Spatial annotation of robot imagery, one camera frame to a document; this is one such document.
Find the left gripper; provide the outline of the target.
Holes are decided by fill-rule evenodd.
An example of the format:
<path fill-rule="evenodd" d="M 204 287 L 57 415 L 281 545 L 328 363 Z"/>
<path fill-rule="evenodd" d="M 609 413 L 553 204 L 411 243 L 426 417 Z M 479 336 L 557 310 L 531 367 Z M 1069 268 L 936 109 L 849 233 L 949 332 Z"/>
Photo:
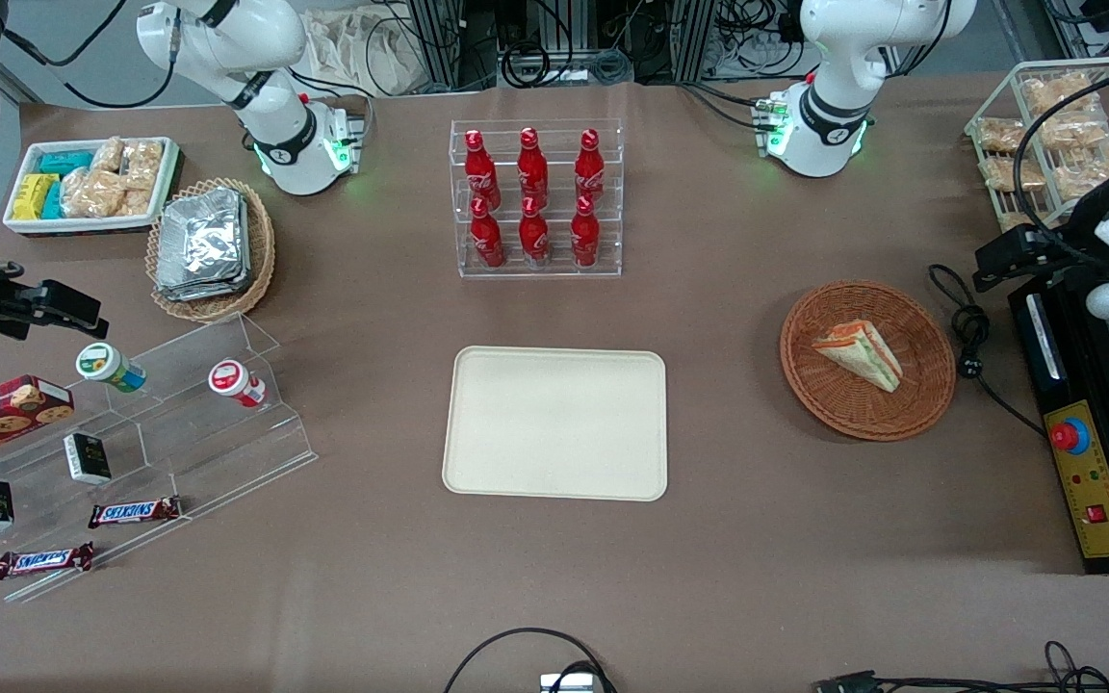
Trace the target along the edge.
<path fill-rule="evenodd" d="M 1034 224 L 1013 225 L 974 251 L 973 289 L 986 293 L 1032 273 L 1048 286 L 1075 275 L 1109 281 L 1109 249 L 1096 235 L 1105 216 L 1106 207 L 1074 207 L 1060 215 L 1034 212 Z"/>

